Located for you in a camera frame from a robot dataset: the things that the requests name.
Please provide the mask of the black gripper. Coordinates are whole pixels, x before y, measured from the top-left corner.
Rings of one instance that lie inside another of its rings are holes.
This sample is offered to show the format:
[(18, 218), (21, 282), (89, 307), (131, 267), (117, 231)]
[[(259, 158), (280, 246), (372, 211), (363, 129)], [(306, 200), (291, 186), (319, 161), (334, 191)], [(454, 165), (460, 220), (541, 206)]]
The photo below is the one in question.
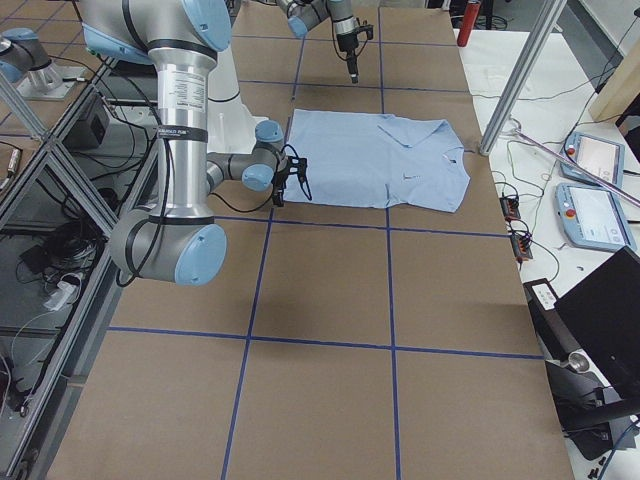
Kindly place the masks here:
[(297, 165), (294, 160), (288, 156), (284, 155), (281, 158), (281, 161), (278, 163), (276, 167), (276, 171), (273, 177), (273, 191), (272, 191), (272, 203), (275, 207), (283, 207), (284, 200), (284, 192), (286, 190), (286, 182), (290, 176), (297, 174)]
[(339, 34), (336, 37), (338, 56), (346, 63), (352, 83), (359, 82), (357, 49), (359, 40), (355, 33)]

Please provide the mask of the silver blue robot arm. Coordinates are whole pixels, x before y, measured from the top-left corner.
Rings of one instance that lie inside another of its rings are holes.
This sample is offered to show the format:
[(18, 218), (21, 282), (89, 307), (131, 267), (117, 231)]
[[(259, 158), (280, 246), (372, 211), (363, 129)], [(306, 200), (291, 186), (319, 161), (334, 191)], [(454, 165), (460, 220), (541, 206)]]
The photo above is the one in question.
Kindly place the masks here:
[(276, 0), (275, 5), (285, 14), (291, 32), (298, 39), (329, 20), (334, 51), (346, 64), (351, 82), (359, 82), (358, 57), (373, 39), (373, 26), (354, 15), (350, 1)]
[(158, 200), (126, 213), (109, 251), (130, 279), (199, 286), (220, 271), (227, 237), (207, 199), (226, 181), (281, 204), (307, 162), (280, 125), (239, 98), (231, 21), (222, 1), (84, 1), (87, 46), (157, 73)]

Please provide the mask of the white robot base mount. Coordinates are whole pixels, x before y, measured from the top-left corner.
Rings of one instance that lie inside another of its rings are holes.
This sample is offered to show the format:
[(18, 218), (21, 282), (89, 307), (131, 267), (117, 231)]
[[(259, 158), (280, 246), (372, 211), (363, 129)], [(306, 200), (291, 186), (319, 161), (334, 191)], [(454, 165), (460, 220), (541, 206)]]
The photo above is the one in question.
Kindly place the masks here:
[(244, 104), (237, 79), (232, 45), (218, 53), (217, 65), (208, 75), (208, 152), (249, 154), (255, 144), (256, 126), (264, 116), (254, 116)]

